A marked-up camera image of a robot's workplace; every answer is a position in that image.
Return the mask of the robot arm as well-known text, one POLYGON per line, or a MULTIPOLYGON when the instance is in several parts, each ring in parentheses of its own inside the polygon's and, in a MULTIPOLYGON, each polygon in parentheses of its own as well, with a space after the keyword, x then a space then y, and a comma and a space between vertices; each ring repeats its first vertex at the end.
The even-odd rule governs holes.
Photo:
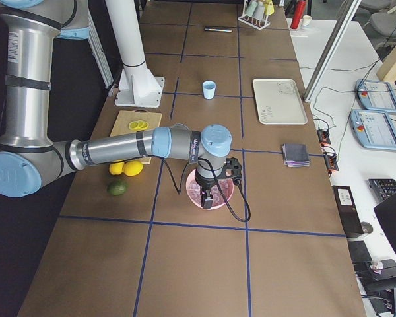
MULTIPOLYGON (((0 136, 5 130, 6 43, 7 27, 0 18, 0 136)), ((57 39, 54 42, 51 83, 48 136, 53 141, 90 137, 107 91, 86 41, 57 39)), ((0 194, 0 216, 57 213, 72 180, 72 176, 66 176, 23 198, 0 194)))

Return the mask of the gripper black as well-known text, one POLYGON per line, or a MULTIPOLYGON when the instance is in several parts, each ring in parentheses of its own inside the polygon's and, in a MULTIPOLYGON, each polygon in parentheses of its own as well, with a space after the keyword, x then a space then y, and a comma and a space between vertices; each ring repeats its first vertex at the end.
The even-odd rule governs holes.
POLYGON ((213 206, 213 195, 211 188, 201 186, 201 208, 211 209, 213 206))

